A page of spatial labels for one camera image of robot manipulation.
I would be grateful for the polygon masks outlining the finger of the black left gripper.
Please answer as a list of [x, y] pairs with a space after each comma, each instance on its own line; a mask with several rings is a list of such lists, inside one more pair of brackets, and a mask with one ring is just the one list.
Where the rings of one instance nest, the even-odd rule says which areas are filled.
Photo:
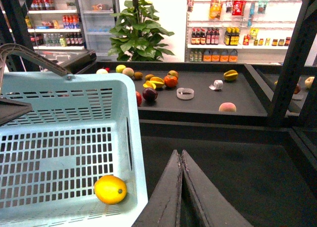
[[173, 150], [167, 165], [134, 227], [179, 227], [182, 177], [180, 155]]

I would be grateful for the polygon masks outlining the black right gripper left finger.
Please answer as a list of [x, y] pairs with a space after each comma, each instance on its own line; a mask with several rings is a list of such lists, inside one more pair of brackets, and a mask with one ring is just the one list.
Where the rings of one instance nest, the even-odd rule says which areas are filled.
[[22, 115], [31, 112], [32, 110], [32, 105], [30, 103], [1, 98], [0, 125], [4, 125]]

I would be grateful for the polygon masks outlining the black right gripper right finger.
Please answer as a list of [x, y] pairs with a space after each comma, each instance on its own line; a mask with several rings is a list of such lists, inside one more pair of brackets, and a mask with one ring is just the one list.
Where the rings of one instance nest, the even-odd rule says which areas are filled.
[[186, 150], [181, 164], [185, 189], [189, 195], [193, 216], [200, 227], [251, 227], [250, 224], [221, 194]]

